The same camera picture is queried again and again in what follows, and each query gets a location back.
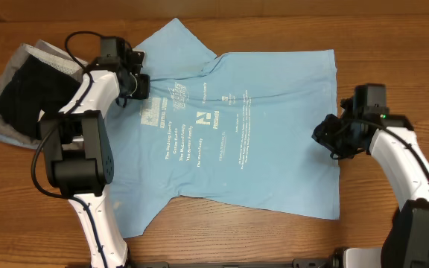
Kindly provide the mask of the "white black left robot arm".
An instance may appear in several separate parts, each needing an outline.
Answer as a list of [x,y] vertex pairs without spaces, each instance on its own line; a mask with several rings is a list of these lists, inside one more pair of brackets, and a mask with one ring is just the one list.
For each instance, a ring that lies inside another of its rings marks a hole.
[[75,210],[90,250],[90,267],[131,267],[130,250],[122,238],[111,202],[109,185],[115,163],[104,119],[112,103],[125,107],[144,100],[150,78],[142,74],[145,53],[119,36],[101,36],[101,53],[82,65],[83,82],[55,115],[40,121],[42,140],[33,163],[43,155],[46,176],[57,193],[42,194],[67,200]]

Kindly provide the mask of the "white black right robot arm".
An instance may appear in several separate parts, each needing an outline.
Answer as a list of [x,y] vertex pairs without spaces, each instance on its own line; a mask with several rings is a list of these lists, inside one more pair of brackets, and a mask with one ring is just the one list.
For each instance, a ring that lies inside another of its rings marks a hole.
[[387,88],[367,83],[355,87],[340,102],[341,116],[329,114],[312,138],[334,160],[370,155],[382,168],[398,213],[380,248],[337,250],[330,267],[429,267],[429,162],[417,142],[413,125],[404,115],[392,115]]

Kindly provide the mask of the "light blue printed t-shirt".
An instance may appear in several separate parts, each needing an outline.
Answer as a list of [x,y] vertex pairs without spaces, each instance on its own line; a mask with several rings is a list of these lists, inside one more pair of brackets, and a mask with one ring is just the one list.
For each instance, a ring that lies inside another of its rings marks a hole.
[[178,196],[340,216],[340,169],[312,137],[337,111],[332,50],[216,55],[178,19],[139,49],[149,96],[112,105],[106,118],[124,237]]

